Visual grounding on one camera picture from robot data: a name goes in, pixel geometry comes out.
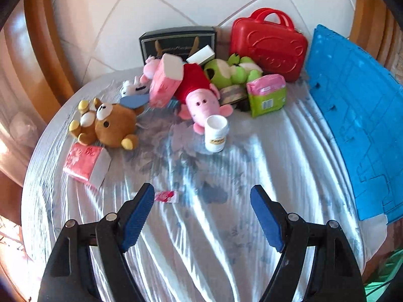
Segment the white bottle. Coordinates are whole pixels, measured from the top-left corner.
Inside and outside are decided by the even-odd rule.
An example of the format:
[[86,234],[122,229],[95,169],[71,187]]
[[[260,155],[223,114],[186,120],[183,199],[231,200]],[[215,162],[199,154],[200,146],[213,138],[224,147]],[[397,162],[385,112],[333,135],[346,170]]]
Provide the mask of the white bottle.
[[229,132],[228,120],[220,115],[212,115],[206,119],[204,131],[206,149],[213,153],[222,151]]

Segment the red suitcase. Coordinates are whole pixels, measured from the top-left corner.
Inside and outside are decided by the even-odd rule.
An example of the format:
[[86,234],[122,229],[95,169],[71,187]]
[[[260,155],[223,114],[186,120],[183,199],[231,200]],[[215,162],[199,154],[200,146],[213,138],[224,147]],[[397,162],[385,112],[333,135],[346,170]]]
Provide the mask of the red suitcase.
[[[276,14],[280,23],[265,21],[270,14]],[[230,54],[251,57],[264,72],[279,73],[287,82],[298,79],[307,48],[307,39],[280,10],[261,8],[232,25]]]

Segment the brown bear plush toy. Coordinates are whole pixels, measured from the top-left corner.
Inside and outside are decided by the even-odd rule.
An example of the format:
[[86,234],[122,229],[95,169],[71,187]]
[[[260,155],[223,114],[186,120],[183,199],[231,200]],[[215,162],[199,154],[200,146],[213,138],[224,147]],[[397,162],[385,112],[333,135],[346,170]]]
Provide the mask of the brown bear plush toy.
[[99,140],[111,148],[135,149],[139,145],[139,138],[134,135],[136,120],[144,107],[129,109],[116,103],[102,103],[97,98],[93,103],[97,111],[90,110],[86,100],[79,103],[81,119],[70,123],[69,132],[83,145]]

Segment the small red packet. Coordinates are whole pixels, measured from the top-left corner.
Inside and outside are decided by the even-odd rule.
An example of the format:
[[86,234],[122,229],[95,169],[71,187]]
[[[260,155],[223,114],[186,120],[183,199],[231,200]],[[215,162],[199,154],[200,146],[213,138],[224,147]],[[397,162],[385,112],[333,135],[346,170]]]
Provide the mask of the small red packet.
[[81,183],[99,189],[110,165],[110,156],[100,146],[74,143],[67,155],[63,171]]
[[177,191],[163,191],[156,192],[154,201],[176,203],[179,200],[179,194]]

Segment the silver tablecloth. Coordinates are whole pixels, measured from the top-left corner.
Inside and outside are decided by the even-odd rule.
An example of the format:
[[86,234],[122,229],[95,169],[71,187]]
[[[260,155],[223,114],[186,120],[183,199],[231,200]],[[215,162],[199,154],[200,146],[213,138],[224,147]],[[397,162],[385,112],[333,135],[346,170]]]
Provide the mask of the silver tablecloth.
[[[167,109],[139,117],[140,146],[108,149],[112,162],[99,191],[78,183],[62,167],[74,142],[67,134],[83,99],[117,102],[122,80],[140,69],[105,75],[77,92],[43,133],[29,164],[22,201],[27,253],[43,272],[68,219],[100,220],[131,199],[144,182],[176,190],[176,204],[155,203],[126,259],[148,301],[241,301],[261,297],[279,253],[267,243],[250,206],[260,183],[270,198],[306,221],[336,219],[362,270],[386,238],[386,218],[358,221],[343,159],[303,82],[288,86],[286,106],[252,119],[235,111],[221,153],[210,154],[203,137]],[[93,267],[104,301],[112,301],[97,248]],[[295,300],[304,295],[313,250],[307,253]]]

